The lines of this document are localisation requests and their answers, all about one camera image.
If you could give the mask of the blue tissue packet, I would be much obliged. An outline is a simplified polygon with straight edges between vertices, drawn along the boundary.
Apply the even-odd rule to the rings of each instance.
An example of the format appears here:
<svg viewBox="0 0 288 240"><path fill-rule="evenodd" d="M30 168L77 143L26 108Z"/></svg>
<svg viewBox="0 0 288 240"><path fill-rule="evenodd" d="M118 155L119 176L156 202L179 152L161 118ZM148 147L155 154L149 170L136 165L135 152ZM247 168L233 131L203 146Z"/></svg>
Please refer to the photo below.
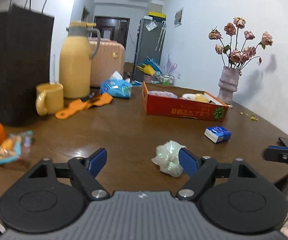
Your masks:
<svg viewBox="0 0 288 240"><path fill-rule="evenodd" d="M232 133L222 126L208 127L204 131L204 136L215 144L228 141L231 135Z"/></svg>

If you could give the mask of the white and yellow plush toy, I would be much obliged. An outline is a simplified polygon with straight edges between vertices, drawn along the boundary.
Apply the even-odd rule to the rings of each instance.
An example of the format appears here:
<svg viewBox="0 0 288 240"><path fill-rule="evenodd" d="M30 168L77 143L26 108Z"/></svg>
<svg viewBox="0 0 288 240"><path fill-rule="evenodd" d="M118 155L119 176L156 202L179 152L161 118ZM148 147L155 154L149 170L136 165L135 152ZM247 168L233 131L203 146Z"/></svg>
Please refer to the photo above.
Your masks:
<svg viewBox="0 0 288 240"><path fill-rule="evenodd" d="M190 100L190 101L196 101L196 102L203 102L203 103L209 103L210 100L204 96L204 94L183 94L181 96L182 99Z"/></svg>

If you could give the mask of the lilac fluffy headband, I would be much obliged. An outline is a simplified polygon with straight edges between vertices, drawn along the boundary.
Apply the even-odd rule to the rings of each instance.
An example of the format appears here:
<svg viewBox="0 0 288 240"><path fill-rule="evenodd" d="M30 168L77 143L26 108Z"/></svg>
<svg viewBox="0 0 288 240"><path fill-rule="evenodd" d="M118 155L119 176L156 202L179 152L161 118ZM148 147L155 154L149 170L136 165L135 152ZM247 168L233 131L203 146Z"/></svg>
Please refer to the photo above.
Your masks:
<svg viewBox="0 0 288 240"><path fill-rule="evenodd" d="M154 95L154 96L159 96L159 97L164 97L164 98L172 98L172 99L178 98L177 95L168 91L150 90L149 95Z"/></svg>

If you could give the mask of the snack packet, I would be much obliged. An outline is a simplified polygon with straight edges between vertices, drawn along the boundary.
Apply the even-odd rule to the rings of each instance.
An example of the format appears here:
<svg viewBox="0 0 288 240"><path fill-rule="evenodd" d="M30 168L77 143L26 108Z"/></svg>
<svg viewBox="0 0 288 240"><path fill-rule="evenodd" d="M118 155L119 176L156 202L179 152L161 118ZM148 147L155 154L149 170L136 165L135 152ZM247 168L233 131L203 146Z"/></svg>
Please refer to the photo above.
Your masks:
<svg viewBox="0 0 288 240"><path fill-rule="evenodd" d="M10 136L0 144L0 165L26 159L31 152L33 131L25 131Z"/></svg>

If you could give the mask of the red cardboard box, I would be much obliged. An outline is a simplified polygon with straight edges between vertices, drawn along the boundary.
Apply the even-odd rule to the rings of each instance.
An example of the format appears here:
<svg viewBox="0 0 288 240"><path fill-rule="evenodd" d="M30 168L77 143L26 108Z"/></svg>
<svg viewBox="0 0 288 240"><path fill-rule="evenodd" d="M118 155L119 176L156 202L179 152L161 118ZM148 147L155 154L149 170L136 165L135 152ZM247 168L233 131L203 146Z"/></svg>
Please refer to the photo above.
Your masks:
<svg viewBox="0 0 288 240"><path fill-rule="evenodd" d="M150 90L168 91L178 96L177 99L149 95ZM182 99L183 94L204 94L210 102L196 102ZM228 105L209 92L188 88L162 86L144 82L142 98L145 112L148 115L168 116L175 118L191 118L204 121L223 122Z"/></svg>

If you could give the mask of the yellow ceramic mug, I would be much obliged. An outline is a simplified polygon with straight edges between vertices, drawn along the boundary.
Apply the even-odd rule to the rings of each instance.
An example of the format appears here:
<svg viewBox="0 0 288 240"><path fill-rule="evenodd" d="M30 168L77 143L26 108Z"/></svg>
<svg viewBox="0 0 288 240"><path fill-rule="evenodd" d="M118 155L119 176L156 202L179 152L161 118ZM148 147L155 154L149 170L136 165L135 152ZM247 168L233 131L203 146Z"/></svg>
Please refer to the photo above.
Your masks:
<svg viewBox="0 0 288 240"><path fill-rule="evenodd" d="M60 83L43 83L36 87L38 115L55 114L64 107L64 88Z"/></svg>

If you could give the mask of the blue tissue pack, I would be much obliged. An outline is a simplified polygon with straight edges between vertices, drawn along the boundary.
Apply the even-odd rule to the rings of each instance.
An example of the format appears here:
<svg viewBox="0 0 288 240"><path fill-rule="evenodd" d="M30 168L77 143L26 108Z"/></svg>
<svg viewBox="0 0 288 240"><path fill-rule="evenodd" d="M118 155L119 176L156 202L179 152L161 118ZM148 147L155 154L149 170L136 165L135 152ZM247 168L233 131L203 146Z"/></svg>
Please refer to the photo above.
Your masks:
<svg viewBox="0 0 288 240"><path fill-rule="evenodd" d="M113 98L130 99L132 95L130 78L123 79L122 75L115 71L109 79L102 81L100 93L107 93Z"/></svg>

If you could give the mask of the yellow watering can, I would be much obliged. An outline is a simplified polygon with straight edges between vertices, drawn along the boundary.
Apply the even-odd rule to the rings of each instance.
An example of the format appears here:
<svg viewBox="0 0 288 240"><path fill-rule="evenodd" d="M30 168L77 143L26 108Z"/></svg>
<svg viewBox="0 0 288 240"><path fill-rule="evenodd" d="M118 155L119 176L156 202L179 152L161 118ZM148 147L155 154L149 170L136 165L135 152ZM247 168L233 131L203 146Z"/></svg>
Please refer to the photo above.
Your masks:
<svg viewBox="0 0 288 240"><path fill-rule="evenodd" d="M155 70L154 68L149 65L149 64L142 64L140 66L136 66L137 69L139 69L143 74L149 75L149 76L154 76L155 75Z"/></svg>

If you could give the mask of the dried pink rose bouquet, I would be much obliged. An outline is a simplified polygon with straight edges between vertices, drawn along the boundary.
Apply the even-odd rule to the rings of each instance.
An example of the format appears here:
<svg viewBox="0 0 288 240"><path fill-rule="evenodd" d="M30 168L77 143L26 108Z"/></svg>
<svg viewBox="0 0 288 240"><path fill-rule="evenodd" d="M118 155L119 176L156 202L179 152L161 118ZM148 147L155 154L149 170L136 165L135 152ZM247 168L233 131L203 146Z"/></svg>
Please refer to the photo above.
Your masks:
<svg viewBox="0 0 288 240"><path fill-rule="evenodd" d="M250 62L257 61L260 66L262 58L257 54L258 49L266 49L273 46L273 36L264 32L259 41L250 30L246 30L246 20L242 17L234 17L228 22L223 31L213 28L209 34L209 40L216 41L215 52L220 55L223 65L227 68L241 72Z"/></svg>

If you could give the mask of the pink hard-shell suitcase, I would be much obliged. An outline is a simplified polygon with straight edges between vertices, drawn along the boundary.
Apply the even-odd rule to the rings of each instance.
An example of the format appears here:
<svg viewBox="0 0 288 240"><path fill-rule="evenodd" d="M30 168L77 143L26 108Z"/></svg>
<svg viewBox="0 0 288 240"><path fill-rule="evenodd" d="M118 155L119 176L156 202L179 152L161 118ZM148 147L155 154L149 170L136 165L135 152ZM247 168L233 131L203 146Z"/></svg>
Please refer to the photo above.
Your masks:
<svg viewBox="0 0 288 240"><path fill-rule="evenodd" d="M115 71L123 75L124 58L125 48L122 44L102 38L91 60L90 86L100 87L102 81L109 79Z"/></svg>

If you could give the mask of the yellow thermos jug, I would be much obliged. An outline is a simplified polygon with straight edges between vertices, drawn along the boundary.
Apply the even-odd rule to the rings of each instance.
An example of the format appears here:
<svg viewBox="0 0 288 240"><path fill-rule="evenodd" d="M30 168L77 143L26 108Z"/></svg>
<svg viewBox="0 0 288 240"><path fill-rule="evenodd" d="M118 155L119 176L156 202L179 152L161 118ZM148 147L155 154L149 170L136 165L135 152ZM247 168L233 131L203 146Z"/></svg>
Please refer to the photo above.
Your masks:
<svg viewBox="0 0 288 240"><path fill-rule="evenodd" d="M78 99L90 94L91 60L97 54L101 33L96 23L73 21L60 52L59 81L64 98Z"/></svg>

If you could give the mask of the dark brown entrance door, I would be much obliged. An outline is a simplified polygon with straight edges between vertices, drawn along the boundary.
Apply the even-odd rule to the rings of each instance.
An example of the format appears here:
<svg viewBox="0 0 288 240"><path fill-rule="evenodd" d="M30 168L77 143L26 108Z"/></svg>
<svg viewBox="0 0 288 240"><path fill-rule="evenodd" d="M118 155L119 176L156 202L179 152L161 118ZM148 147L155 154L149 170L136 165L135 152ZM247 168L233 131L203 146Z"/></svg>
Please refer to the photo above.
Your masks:
<svg viewBox="0 0 288 240"><path fill-rule="evenodd" d="M126 48L129 30L129 18L95 16L94 22L101 33L101 38L116 41Z"/></svg>

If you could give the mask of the black paper shopping bag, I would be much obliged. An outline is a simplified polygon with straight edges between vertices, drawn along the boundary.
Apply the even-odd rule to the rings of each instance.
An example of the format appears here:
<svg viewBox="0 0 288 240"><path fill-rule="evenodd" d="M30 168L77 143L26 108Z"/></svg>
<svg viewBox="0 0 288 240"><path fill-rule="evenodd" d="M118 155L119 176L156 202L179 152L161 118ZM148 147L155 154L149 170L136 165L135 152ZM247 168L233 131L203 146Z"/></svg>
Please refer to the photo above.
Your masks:
<svg viewBox="0 0 288 240"><path fill-rule="evenodd" d="M0 12L0 123L21 126L36 111L36 86L49 82L54 17L9 4Z"/></svg>

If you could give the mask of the yellow box on refrigerator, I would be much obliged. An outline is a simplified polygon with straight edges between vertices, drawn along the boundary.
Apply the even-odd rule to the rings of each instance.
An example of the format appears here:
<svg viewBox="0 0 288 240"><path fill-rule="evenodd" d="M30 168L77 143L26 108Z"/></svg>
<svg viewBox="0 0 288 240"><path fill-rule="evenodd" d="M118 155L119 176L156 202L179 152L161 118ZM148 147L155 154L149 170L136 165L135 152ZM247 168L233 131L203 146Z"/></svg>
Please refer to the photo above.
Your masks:
<svg viewBox="0 0 288 240"><path fill-rule="evenodd" d="M160 12L149 11L148 16L166 18L166 15Z"/></svg>

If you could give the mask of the wall picture frame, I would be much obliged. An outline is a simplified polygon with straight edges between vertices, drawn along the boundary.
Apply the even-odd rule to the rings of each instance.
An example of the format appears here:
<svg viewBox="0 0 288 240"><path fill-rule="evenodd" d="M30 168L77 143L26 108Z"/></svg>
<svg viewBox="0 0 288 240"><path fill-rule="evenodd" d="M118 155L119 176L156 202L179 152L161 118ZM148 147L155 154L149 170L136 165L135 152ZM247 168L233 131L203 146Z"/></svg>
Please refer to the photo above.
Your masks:
<svg viewBox="0 0 288 240"><path fill-rule="evenodd" d="M183 12L184 9L181 8L180 10L178 10L175 15L174 15L174 27L179 27L182 25L183 23Z"/></svg>

